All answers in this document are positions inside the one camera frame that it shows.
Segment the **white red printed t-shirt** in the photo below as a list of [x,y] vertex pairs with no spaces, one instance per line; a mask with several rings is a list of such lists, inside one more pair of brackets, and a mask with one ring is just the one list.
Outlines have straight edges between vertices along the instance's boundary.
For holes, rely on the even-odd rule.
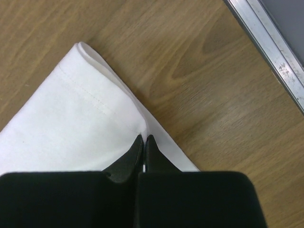
[[0,172],[102,171],[138,135],[153,135],[179,170],[198,170],[107,62],[79,42],[1,131]]

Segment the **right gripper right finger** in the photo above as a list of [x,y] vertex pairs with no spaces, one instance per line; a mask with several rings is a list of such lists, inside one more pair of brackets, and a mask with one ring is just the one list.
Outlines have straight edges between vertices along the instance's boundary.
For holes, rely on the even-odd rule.
[[181,172],[147,138],[138,176],[137,228],[265,228],[254,185],[235,171]]

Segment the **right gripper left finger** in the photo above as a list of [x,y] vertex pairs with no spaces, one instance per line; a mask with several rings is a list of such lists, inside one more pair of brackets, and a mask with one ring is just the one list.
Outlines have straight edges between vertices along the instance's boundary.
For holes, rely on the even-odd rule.
[[131,228],[143,139],[103,171],[12,172],[0,178],[3,228]]

